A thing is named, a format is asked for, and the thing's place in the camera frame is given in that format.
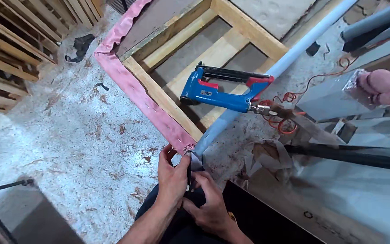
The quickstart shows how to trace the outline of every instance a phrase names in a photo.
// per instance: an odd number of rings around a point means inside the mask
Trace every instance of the finger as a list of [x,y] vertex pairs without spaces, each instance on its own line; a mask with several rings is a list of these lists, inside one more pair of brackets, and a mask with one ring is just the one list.
[[216,185],[216,182],[214,182],[213,177],[207,171],[197,171],[197,172],[195,172],[195,174],[199,174],[199,175],[206,177],[207,179],[209,179],[209,181],[212,184]]
[[191,163],[191,157],[184,155],[181,157],[180,163],[176,166],[176,169],[186,172],[190,163]]
[[201,188],[205,194],[205,199],[207,200],[207,202],[212,200],[217,192],[214,189],[214,185],[212,185],[209,179],[207,179],[201,174],[195,174],[195,180],[201,185]]
[[186,197],[183,197],[183,208],[192,215],[194,219],[198,216],[201,209],[197,208],[195,204],[187,199]]

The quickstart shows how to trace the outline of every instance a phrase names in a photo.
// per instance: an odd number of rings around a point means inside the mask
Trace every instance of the pink foam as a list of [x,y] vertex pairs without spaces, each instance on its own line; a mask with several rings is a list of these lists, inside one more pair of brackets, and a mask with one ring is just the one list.
[[193,148],[195,140],[171,116],[162,110],[146,93],[138,79],[133,76],[115,53],[114,44],[120,44],[133,25],[133,19],[142,8],[152,0],[137,0],[121,19],[112,27],[106,38],[96,48],[94,56],[105,72],[115,81],[124,93],[147,116],[151,123],[162,133],[167,141],[180,154]]

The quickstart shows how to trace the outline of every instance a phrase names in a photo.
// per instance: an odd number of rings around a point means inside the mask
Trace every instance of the fabric scrap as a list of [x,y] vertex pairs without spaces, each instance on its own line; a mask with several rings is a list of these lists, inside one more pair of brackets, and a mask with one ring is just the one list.
[[67,62],[74,62],[74,63],[79,63],[84,59],[85,54],[88,51],[88,48],[90,47],[91,42],[95,39],[96,37],[93,36],[93,34],[88,34],[86,36],[81,36],[81,37],[76,37],[74,39],[74,44],[73,47],[77,50],[76,51],[76,58],[72,59],[69,56],[64,56],[65,60]]

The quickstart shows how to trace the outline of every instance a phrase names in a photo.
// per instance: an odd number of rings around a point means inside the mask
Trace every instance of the black fabric scrap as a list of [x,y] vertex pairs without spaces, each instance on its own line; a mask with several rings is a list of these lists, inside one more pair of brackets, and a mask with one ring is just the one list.
[[306,53],[310,56],[314,56],[318,50],[320,49],[320,45],[317,43],[317,42],[314,42],[313,44],[311,44],[307,49],[306,49]]
[[77,37],[74,39],[73,47],[77,50],[76,51],[76,58],[72,59],[71,57],[65,55],[64,58],[67,62],[75,62],[79,63],[84,59],[85,54],[88,51],[88,48],[90,47],[91,42],[95,39],[95,36],[93,34],[88,34],[86,36]]

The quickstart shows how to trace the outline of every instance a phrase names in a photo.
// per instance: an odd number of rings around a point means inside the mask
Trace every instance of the blue staple gun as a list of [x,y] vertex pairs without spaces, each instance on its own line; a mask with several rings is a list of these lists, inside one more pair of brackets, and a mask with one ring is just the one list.
[[[219,92],[218,84],[205,82],[203,81],[204,77],[241,82],[246,84],[250,91],[243,95]],[[195,68],[195,71],[189,76],[183,92],[181,93],[180,102],[188,106],[206,103],[241,113],[253,111],[254,113],[267,115],[270,111],[268,106],[252,105],[251,102],[258,101],[261,92],[263,92],[274,79],[275,78],[271,75],[204,66],[202,65],[202,62],[200,62]]]

